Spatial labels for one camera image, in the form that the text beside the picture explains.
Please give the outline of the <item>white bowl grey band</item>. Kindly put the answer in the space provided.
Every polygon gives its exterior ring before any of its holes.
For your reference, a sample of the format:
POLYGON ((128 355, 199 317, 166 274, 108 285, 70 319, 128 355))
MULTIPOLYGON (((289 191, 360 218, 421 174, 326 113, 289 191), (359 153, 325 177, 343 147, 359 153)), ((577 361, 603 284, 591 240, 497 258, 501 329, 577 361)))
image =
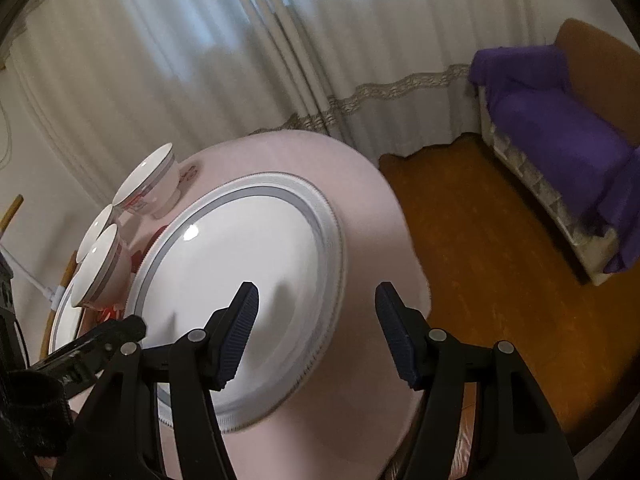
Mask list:
POLYGON ((131 274, 129 247, 118 224, 111 224, 91 246, 74 278, 70 305, 104 310, 119 304, 131 274))

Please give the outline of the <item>small white bowl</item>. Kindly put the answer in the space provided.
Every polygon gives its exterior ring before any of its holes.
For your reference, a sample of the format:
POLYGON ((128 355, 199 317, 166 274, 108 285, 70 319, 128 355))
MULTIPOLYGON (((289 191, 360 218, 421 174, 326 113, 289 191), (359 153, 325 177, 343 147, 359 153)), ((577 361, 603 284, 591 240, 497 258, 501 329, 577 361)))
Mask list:
POLYGON ((75 259, 77 264, 81 264, 85 260, 93 244, 103 233, 103 231, 108 228, 115 220, 116 210, 114 206, 112 204, 106 205, 99 212, 96 218, 94 218, 93 222, 91 222, 79 244, 75 259))

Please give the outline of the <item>white bowl red label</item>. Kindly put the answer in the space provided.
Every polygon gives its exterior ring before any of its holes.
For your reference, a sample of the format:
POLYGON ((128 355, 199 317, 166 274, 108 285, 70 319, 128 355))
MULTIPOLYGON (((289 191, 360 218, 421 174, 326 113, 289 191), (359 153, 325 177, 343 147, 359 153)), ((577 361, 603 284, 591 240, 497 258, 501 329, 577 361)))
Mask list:
POLYGON ((180 198, 179 180, 174 146, 166 143, 130 172, 115 193, 112 205, 130 214, 162 218, 180 198))

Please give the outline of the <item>wooden chair white connectors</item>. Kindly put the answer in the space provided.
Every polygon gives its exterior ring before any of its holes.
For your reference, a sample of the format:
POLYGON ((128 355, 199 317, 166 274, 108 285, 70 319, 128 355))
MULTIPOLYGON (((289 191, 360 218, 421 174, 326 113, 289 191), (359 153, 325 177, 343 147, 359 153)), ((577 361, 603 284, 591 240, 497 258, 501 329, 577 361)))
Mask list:
MULTIPOLYGON (((8 229, 10 223, 14 219, 17 211, 20 210, 21 206, 24 203, 24 197, 22 194, 17 194, 15 196, 13 202, 8 207, 6 212, 3 214, 1 218, 1 235, 4 235, 6 230, 8 229)), ((40 292, 40 294, 49 301, 49 313, 47 317, 46 326, 44 326, 40 351, 39 351, 39 359, 43 360, 49 355, 49 344, 51 340, 53 324, 55 321, 56 312, 58 312, 58 307, 62 304, 62 299, 68 286, 70 286, 70 281, 74 277, 77 268, 76 256, 77 252, 73 252, 70 256, 70 260, 66 264, 66 268, 58 286, 56 289, 52 289, 46 285, 43 285, 38 281, 30 272, 27 270, 21 263, 17 261, 17 258, 13 257, 11 253, 4 247, 1 246, 1 252, 4 258, 9 261, 9 264, 14 267, 18 271, 21 276, 29 282, 35 289, 40 292)))

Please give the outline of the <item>pink round table mat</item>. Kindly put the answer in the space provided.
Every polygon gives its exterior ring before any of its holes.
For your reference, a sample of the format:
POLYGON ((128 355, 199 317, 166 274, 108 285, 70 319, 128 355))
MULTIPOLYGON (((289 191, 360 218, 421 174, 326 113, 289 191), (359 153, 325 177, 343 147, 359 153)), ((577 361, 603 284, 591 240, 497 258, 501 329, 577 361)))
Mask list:
POLYGON ((343 309, 328 350, 304 384, 262 422, 224 439, 241 479, 375 479, 405 437, 420 396, 399 378, 374 310, 392 283, 428 312, 430 291, 404 214, 382 174, 348 145, 320 133, 244 136, 185 159, 182 206, 231 180, 295 174, 330 202, 346 238, 343 309))

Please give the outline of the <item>purple cloth on sofa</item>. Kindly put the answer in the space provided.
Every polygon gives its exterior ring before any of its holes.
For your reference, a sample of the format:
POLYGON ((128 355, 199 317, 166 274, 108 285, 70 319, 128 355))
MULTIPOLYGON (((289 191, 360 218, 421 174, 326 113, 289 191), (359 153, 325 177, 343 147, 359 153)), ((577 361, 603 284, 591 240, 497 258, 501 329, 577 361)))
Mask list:
POLYGON ((597 231, 615 230, 606 273, 639 260, 639 150, 575 98, 565 54, 555 46, 475 53, 469 81, 486 92, 499 132, 527 156, 570 213, 597 231))

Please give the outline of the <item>brown sofa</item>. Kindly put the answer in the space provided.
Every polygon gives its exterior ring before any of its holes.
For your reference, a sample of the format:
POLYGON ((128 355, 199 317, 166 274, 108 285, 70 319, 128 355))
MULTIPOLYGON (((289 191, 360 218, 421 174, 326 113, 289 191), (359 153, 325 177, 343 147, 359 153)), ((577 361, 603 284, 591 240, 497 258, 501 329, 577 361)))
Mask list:
POLYGON ((569 18, 553 44, 474 55, 485 143, 572 245, 593 284, 639 259, 639 55, 569 18))

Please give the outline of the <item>white curtain lace trim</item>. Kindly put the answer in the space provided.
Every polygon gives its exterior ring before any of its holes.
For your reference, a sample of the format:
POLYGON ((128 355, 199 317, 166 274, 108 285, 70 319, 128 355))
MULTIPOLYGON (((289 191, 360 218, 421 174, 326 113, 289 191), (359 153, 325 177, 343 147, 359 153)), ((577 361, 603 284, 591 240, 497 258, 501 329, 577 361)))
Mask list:
POLYGON ((32 0, 1 61, 103 202, 164 143, 302 129, 371 160, 450 143, 477 127, 474 54, 550 44, 568 18, 634 42, 611 0, 32 0))

